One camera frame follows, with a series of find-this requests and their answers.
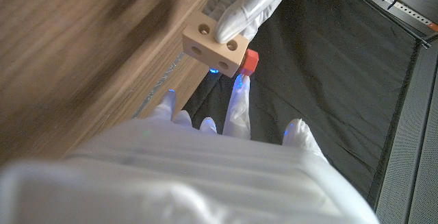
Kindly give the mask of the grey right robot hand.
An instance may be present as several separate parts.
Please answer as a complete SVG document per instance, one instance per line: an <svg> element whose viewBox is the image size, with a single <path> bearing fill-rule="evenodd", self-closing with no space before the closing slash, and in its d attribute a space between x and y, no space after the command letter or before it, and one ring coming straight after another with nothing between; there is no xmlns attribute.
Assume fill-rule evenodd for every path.
<svg viewBox="0 0 438 224"><path fill-rule="evenodd" d="M250 139L250 80L237 77L224 131L175 112L169 91L145 119L91 138L58 162L1 172L2 223L376 223L309 126L280 145Z"/></svg>

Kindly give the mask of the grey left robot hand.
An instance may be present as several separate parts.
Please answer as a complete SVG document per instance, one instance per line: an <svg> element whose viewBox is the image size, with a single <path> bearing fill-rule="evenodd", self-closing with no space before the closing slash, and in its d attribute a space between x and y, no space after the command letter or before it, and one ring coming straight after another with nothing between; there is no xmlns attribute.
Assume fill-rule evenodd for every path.
<svg viewBox="0 0 438 224"><path fill-rule="evenodd" d="M252 40L282 0L208 0L203 14L217 22L214 37L224 44L238 34Z"/></svg>

